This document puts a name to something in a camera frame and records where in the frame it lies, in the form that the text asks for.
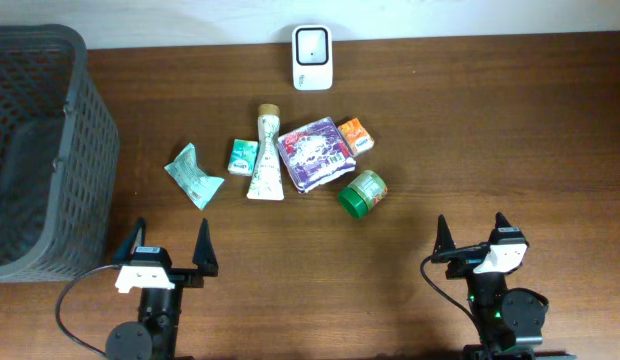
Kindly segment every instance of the wire mesh basket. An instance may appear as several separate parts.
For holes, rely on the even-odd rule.
[[[103,258],[119,136],[86,58],[68,27],[0,27],[0,282]]]

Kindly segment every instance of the orange box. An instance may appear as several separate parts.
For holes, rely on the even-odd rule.
[[[339,131],[350,147],[353,156],[364,153],[374,146],[372,136],[361,126],[359,119],[354,118],[339,126]]]

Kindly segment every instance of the green lid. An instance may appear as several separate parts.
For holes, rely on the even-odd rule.
[[[353,217],[357,219],[361,219],[365,214],[368,213],[368,205],[363,201],[361,196],[357,194],[356,191],[352,190],[350,187],[343,189],[337,196],[341,206],[350,213]]]

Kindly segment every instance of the wooden table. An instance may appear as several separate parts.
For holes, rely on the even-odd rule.
[[[110,251],[144,216],[148,244],[188,267],[210,221],[221,271],[185,291],[178,355],[372,358],[477,343],[418,267],[437,215],[471,245],[502,211],[531,244],[508,284],[550,299],[541,349],[620,359],[620,33],[346,42],[334,59],[332,89],[299,92],[287,44],[90,52],[121,136]],[[300,195],[284,170],[285,201],[248,201],[250,179],[225,169],[266,102],[282,133],[358,116],[377,144],[357,173],[377,171],[388,198],[355,220],[336,195],[356,174]],[[163,170],[189,142],[226,179],[204,211]],[[463,299],[444,269],[427,267]],[[136,318],[139,291],[117,294],[115,277],[84,281],[63,307],[100,348]],[[54,323],[63,286],[0,284],[0,359],[94,358]]]

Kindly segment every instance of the plastic bottle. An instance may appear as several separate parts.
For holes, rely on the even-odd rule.
[[[387,194],[386,183],[374,171],[366,170],[343,189],[337,198],[350,215],[360,219]]]

